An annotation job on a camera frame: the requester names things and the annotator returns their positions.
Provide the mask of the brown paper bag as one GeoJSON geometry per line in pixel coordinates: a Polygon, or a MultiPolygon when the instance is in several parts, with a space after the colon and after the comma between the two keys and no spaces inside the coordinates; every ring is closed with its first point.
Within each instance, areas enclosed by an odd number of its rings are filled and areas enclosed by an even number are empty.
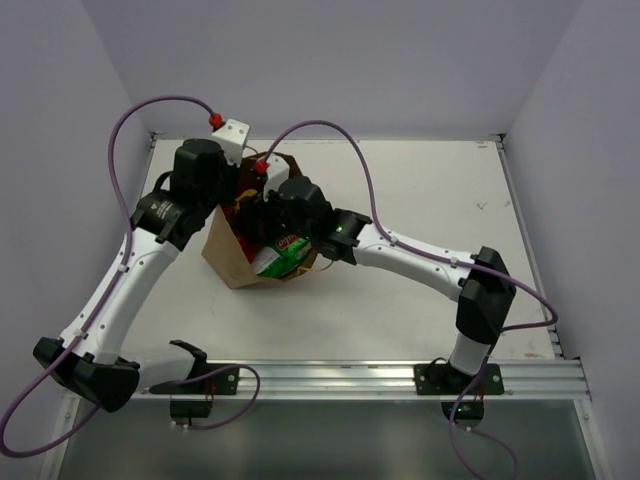
{"type": "MultiPolygon", "coordinates": [[[[254,152],[242,160],[240,177],[235,193],[235,199],[247,189],[255,189],[262,193],[262,181],[257,178],[253,171],[254,163],[263,157],[261,152],[254,152]]],[[[208,237],[202,249],[202,257],[219,275],[227,287],[237,290],[244,287],[265,284],[282,284],[305,275],[314,270],[314,263],[317,258],[317,250],[312,247],[308,257],[302,265],[290,274],[279,279],[263,278],[257,276],[244,256],[232,230],[227,223],[222,207],[215,210],[213,220],[209,229],[208,237]]],[[[235,215],[236,223],[242,232],[242,209],[235,215]]],[[[258,243],[261,249],[274,240],[250,240],[258,243]]]]}

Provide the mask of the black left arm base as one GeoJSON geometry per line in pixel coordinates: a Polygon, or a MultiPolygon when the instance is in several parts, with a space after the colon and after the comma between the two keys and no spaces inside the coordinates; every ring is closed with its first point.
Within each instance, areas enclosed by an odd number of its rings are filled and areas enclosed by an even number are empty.
{"type": "Polygon", "coordinates": [[[197,366],[189,379],[222,369],[221,373],[197,383],[184,385],[170,382],[153,386],[149,392],[153,395],[169,395],[170,418],[178,425],[200,425],[209,420],[213,402],[219,397],[234,396],[237,393],[239,367],[234,364],[206,363],[197,366]]]}

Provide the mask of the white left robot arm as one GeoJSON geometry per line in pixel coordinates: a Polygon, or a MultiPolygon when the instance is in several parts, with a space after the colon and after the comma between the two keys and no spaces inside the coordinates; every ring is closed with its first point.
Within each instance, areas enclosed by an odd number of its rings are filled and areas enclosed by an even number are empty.
{"type": "Polygon", "coordinates": [[[125,354],[122,345],[147,296],[165,270],[205,225],[213,210],[231,201],[240,169],[209,139],[188,139],[132,215],[133,230],[78,317],[56,338],[41,338],[35,359],[54,380],[112,413],[138,391],[173,383],[185,392],[208,379],[207,355],[181,340],[160,350],[125,354]]]}

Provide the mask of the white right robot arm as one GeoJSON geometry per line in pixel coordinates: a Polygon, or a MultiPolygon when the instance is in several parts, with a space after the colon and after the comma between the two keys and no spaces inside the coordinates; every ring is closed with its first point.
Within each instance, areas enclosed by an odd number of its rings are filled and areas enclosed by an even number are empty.
{"type": "Polygon", "coordinates": [[[516,294],[497,251],[446,253],[396,237],[366,215],[333,207],[306,176],[239,200],[237,221],[252,242],[295,235],[330,261],[385,270],[454,301],[457,337],[444,376],[461,393],[480,382],[481,365],[497,344],[516,294]]]}

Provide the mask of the yellow M&M's packet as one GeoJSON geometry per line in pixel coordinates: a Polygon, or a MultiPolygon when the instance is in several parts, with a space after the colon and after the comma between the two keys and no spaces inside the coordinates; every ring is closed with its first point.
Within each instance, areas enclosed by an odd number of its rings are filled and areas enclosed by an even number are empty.
{"type": "Polygon", "coordinates": [[[242,209],[243,203],[253,200],[258,195],[259,192],[255,189],[245,190],[235,199],[234,211],[239,212],[242,209]]]}

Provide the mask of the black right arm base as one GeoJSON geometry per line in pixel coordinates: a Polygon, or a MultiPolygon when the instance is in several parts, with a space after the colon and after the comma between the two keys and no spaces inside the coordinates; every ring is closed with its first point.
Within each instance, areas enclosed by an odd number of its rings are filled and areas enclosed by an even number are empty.
{"type": "Polygon", "coordinates": [[[443,357],[429,363],[413,366],[413,380],[416,394],[428,397],[451,397],[440,402],[442,414],[449,419],[454,413],[454,423],[474,428],[485,416],[485,401],[490,396],[505,393],[502,372],[498,364],[489,363],[481,371],[481,377],[469,388],[473,377],[460,373],[449,365],[443,357]]]}

